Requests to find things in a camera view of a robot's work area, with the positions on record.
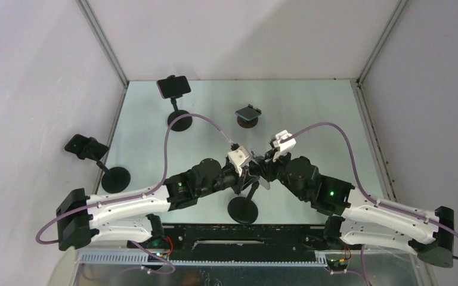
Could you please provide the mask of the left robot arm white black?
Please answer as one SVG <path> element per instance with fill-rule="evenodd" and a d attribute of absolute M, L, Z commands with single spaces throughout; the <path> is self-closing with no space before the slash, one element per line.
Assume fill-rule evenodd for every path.
<path fill-rule="evenodd" d="M 258 181 L 262 174 L 255 162 L 238 174 L 227 162 L 206 158 L 185 172 L 167 178 L 154 192 L 140 189 L 130 194 L 87 196 L 83 188 L 74 189 L 56 209 L 58 248 L 85 247 L 96 241 L 144 242 L 160 247 L 164 231 L 150 214 L 171 212 L 197 204 L 198 199 L 231 188 L 241 191 Z M 129 217 L 147 216 L 143 222 L 128 222 Z"/>

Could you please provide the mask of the black smartphone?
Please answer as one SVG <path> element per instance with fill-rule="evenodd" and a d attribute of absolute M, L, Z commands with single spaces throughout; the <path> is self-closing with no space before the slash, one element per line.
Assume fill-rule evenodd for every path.
<path fill-rule="evenodd" d="M 264 189 L 269 191 L 271 189 L 271 185 L 270 185 L 270 182 L 267 176 L 267 165 L 266 165 L 265 157 L 258 153 L 253 153 L 253 161 L 258 166 L 257 170 L 260 173 L 260 179 L 259 179 L 260 185 Z"/>

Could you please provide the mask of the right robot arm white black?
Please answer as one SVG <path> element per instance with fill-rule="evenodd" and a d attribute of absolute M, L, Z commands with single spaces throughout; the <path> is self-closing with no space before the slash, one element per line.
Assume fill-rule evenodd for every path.
<path fill-rule="evenodd" d="M 259 156 L 249 170 L 267 182 L 280 182 L 298 200 L 326 215 L 323 241 L 328 248 L 344 244 L 395 248 L 433 266 L 453 267 L 453 235 L 438 226 L 444 222 L 453 227 L 454 211 L 448 207 L 424 210 L 364 195 L 349 182 L 322 175 L 304 156 L 286 154 L 276 160 Z"/>

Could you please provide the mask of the black round-base phone stand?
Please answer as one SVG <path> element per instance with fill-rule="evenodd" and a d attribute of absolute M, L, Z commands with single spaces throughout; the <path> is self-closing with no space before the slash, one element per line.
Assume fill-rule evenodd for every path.
<path fill-rule="evenodd" d="M 259 182 L 254 182 L 246 197 L 235 197 L 229 202 L 227 211 L 232 220 L 241 225 L 251 225 L 257 220 L 258 208 L 252 199 L 259 186 Z"/>

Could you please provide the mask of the small teal phone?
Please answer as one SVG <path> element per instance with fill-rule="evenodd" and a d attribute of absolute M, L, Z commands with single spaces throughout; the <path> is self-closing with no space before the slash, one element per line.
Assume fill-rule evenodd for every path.
<path fill-rule="evenodd" d="M 251 122 L 256 120 L 262 114 L 262 110 L 249 104 L 248 106 L 235 111 L 235 114 L 242 121 Z"/>

